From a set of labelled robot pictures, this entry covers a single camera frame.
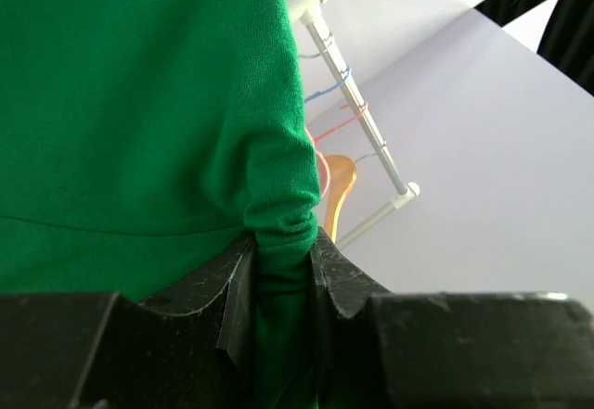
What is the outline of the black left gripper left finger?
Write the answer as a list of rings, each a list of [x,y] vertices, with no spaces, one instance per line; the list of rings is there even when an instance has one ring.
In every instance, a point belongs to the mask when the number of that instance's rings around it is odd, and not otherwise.
[[[5,408],[239,408],[252,364],[255,241],[140,303],[117,292],[5,294]]]

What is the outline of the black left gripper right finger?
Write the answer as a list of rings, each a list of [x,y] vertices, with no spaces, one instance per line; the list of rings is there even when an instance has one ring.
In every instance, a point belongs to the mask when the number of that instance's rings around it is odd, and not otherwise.
[[[589,408],[593,316],[561,293],[395,294],[320,233],[323,408]]]

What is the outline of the pink plastic hanger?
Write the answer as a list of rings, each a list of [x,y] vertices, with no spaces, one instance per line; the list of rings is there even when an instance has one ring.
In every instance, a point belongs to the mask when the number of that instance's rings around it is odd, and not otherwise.
[[[319,186],[320,186],[320,196],[324,197],[329,190],[329,184],[330,184],[329,165],[328,165],[324,155],[316,148],[315,139],[310,134],[309,130],[305,129],[305,133],[316,152],[316,168],[317,168],[318,181],[319,181]]]

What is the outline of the green t shirt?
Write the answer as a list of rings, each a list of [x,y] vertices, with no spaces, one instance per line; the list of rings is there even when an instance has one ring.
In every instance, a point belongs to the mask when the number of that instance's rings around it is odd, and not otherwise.
[[[1,0],[1,289],[141,300],[257,240],[251,408],[317,405],[286,0]]]

